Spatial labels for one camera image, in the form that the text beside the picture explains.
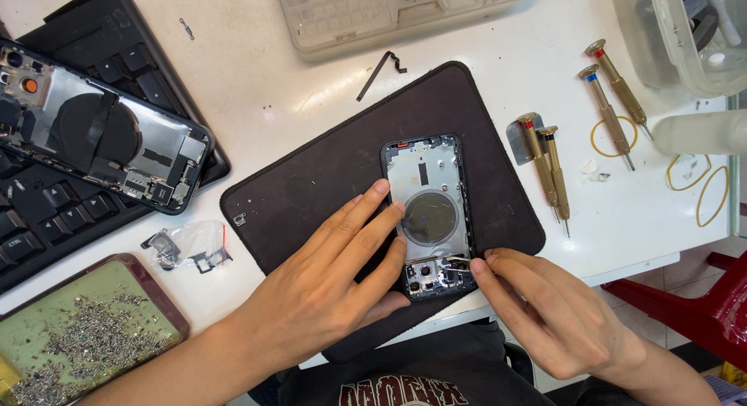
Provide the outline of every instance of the white bottle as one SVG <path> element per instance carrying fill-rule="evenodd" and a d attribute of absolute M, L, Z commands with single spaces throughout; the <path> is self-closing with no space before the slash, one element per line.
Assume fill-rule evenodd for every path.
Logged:
<path fill-rule="evenodd" d="M 654 127 L 661 153 L 747 155 L 747 109 L 672 116 Z"/>

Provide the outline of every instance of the hand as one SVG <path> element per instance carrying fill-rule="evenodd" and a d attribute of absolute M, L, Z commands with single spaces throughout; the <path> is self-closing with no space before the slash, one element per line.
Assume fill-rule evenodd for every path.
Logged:
<path fill-rule="evenodd" d="M 559 380 L 615 382 L 646 359 L 645 344 L 586 284 L 541 257 L 505 248 L 474 259 L 472 275 L 533 361 Z"/>
<path fill-rule="evenodd" d="M 402 237 L 376 270 L 360 284 L 353 281 L 403 218 L 405 207 L 396 202 L 363 226 L 388 192 L 381 179 L 342 206 L 226 318 L 230 333 L 261 350 L 253 360 L 259 354 L 272 373 L 289 368 L 410 304 L 399 292 L 387 293 L 404 264 Z"/>

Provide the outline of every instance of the red chair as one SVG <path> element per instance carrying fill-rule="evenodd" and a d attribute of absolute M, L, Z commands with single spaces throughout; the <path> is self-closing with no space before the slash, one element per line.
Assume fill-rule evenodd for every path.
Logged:
<path fill-rule="evenodd" d="M 747 251 L 739 259 L 711 253 L 706 262 L 726 272 L 700 298 L 673 296 L 627 279 L 605 283 L 602 288 L 747 370 Z"/>

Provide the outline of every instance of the screwdriver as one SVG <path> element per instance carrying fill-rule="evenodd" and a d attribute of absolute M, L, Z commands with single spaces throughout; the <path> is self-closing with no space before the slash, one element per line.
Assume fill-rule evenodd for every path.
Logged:
<path fill-rule="evenodd" d="M 604 44 L 606 42 L 607 41 L 604 39 L 596 40 L 591 46 L 587 47 L 584 52 L 589 56 L 594 55 L 594 57 L 597 58 L 597 61 L 602 65 L 604 72 L 607 73 L 608 77 L 610 77 L 610 81 L 612 81 L 612 90 L 614 90 L 615 94 L 620 98 L 622 105 L 624 105 L 625 109 L 628 110 L 633 121 L 643 126 L 643 129 L 646 130 L 646 133 L 649 134 L 649 138 L 653 141 L 654 136 L 651 135 L 649 127 L 646 125 L 646 114 L 643 112 L 643 108 L 638 104 L 636 97 L 633 96 L 633 92 L 630 90 L 630 87 L 628 87 L 628 83 L 625 82 L 623 77 L 620 77 L 617 69 L 615 69 L 615 66 L 612 64 L 610 57 L 606 52 L 604 52 Z"/>
<path fill-rule="evenodd" d="M 565 193 L 565 180 L 563 179 L 563 169 L 560 167 L 560 160 L 558 159 L 558 148 L 555 146 L 555 132 L 557 130 L 558 126 L 550 126 L 538 130 L 537 133 L 545 136 L 547 154 L 550 156 L 550 175 L 553 177 L 555 192 L 558 195 L 557 212 L 560 219 L 565 221 L 565 232 L 568 233 L 568 238 L 571 238 L 571 230 L 568 229 L 568 219 L 571 218 L 571 210 L 568 207 L 568 195 Z"/>
<path fill-rule="evenodd" d="M 539 142 L 537 141 L 537 133 L 534 131 L 533 119 L 537 116 L 535 112 L 521 115 L 516 120 L 524 127 L 524 133 L 527 135 L 529 140 L 529 146 L 531 147 L 531 156 L 534 158 L 534 164 L 537 167 L 537 174 L 539 174 L 539 181 L 542 184 L 542 190 L 545 191 L 545 197 L 548 203 L 553 208 L 558 206 L 558 196 L 555 192 L 555 185 L 553 185 L 553 179 L 550 175 L 550 169 L 547 168 L 547 161 L 545 161 L 545 154 L 539 149 Z"/>
<path fill-rule="evenodd" d="M 617 120 L 617 115 L 615 115 L 615 109 L 613 109 L 610 103 L 607 102 L 607 98 L 604 96 L 602 86 L 599 85 L 599 79 L 597 79 L 597 69 L 599 69 L 599 65 L 589 66 L 579 72 L 578 76 L 581 78 L 585 78 L 586 81 L 591 84 L 592 89 L 594 90 L 594 95 L 597 97 L 597 101 L 600 105 L 599 111 L 602 113 L 604 124 L 607 126 L 607 132 L 610 133 L 612 142 L 615 144 L 615 148 L 617 148 L 617 151 L 622 155 L 625 155 L 625 158 L 628 159 L 630 169 L 636 171 L 636 168 L 633 167 L 633 162 L 630 161 L 630 156 L 628 155 L 630 153 L 630 145 L 628 144 L 628 139 L 625 138 L 625 134 L 622 133 L 622 127 L 620 126 L 620 122 Z"/>

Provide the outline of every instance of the small plastic bag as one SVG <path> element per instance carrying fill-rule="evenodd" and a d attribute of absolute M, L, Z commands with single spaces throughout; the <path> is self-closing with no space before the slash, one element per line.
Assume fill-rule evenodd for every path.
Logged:
<path fill-rule="evenodd" d="M 201 220 L 176 228 L 164 228 L 144 243 L 153 247 L 152 266 L 172 270 L 196 266 L 200 273 L 213 270 L 227 260 L 226 225 L 219 220 Z"/>

